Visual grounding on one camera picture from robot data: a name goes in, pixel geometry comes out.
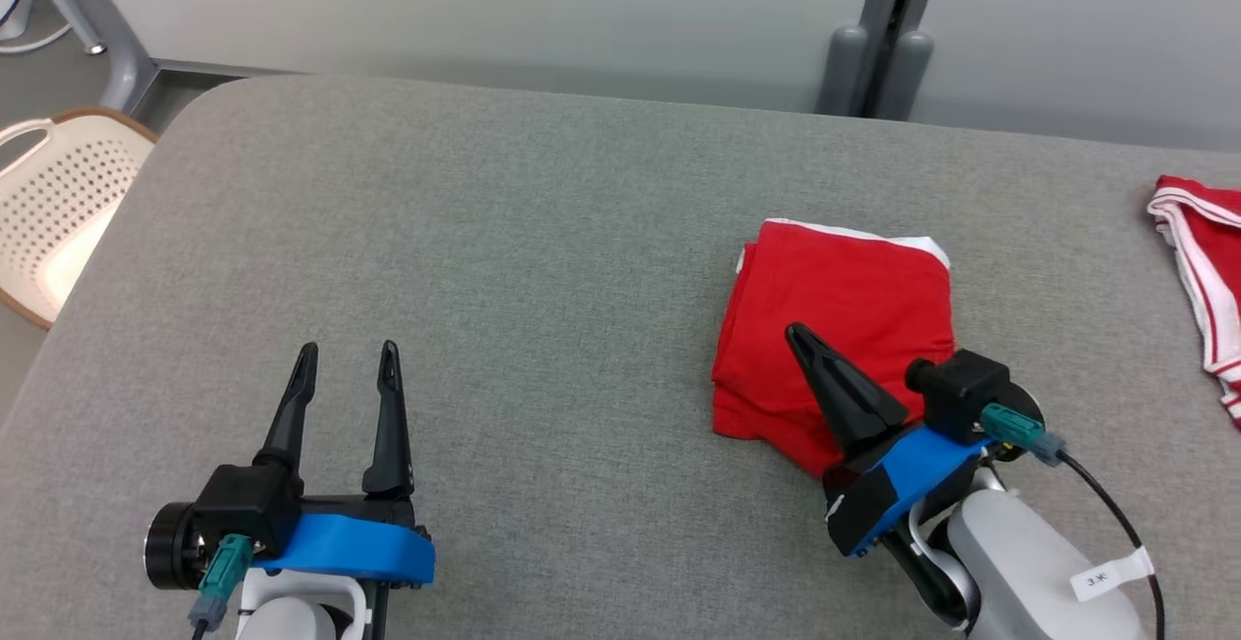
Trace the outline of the red shorts with white bands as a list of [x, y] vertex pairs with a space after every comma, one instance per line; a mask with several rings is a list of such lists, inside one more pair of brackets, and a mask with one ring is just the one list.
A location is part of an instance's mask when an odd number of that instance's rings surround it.
[[714, 432], [766, 442], [812, 478], [843, 461], [812, 388], [787, 344], [793, 322], [810, 327], [908, 411], [908, 363], [951, 358], [951, 260], [928, 237], [877, 234], [769, 217], [742, 251], [714, 380]]

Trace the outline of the grey metal partition post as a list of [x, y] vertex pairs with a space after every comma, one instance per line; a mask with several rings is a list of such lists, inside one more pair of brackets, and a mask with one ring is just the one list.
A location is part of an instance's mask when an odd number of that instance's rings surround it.
[[855, 24], [831, 33], [815, 112], [908, 120], [934, 56], [921, 22], [930, 0], [865, 0]]

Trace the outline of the red lettered jersey shirt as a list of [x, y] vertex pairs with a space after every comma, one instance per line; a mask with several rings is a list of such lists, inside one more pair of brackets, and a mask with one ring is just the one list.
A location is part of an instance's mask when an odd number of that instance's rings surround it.
[[1222, 408], [1241, 430], [1241, 189], [1162, 176], [1145, 210], [1173, 248], [1203, 339], [1204, 371], [1222, 388]]

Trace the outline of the right gripper with blue mount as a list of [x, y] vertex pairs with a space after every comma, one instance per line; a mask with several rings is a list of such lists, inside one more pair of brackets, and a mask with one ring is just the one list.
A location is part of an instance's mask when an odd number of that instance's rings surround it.
[[983, 447], [915, 429], [896, 397], [812, 327], [792, 322], [786, 339], [846, 461], [822, 478], [831, 543], [848, 558], [886, 549], [927, 609], [965, 631], [980, 610], [980, 590], [961, 561], [931, 546], [921, 526], [965, 499]]

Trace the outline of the cream perforated laundry basket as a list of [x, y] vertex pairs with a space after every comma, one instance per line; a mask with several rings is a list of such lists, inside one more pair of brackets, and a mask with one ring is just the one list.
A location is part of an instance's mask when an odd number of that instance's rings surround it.
[[128, 114], [81, 107], [0, 129], [40, 139], [0, 169], [0, 303], [56, 322], [158, 136]]

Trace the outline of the left gripper with blue mount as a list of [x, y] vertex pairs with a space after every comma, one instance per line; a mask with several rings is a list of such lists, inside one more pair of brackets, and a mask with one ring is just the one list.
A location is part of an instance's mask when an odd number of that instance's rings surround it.
[[[254, 466], [298, 473], [305, 411], [316, 389], [319, 347], [302, 345]], [[379, 420], [372, 461], [364, 473], [369, 499], [414, 492], [408, 418], [398, 345], [382, 345]], [[262, 561], [261, 546], [226, 535], [210, 552], [192, 522], [192, 504], [159, 509], [143, 540], [143, 569], [159, 589], [195, 593], [192, 640], [208, 640], [236, 611], [235, 640], [383, 640], [395, 588], [429, 585], [436, 551], [421, 526], [345, 515], [338, 504], [302, 515], [280, 558]]]

